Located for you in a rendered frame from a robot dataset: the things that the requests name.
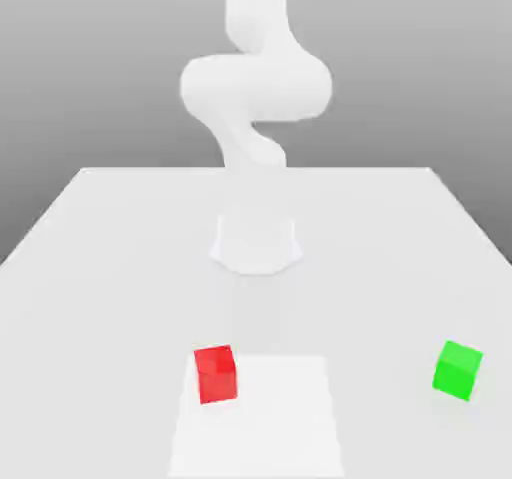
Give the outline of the small red cube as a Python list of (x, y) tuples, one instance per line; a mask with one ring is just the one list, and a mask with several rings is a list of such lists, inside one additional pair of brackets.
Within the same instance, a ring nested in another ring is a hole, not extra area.
[(197, 349), (194, 359), (201, 404), (237, 397), (237, 369), (230, 345)]

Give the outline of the small green cube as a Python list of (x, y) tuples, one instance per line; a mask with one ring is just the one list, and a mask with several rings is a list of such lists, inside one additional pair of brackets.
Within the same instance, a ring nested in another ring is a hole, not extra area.
[(447, 340), (436, 363), (432, 387), (468, 402), (483, 356), (473, 347)]

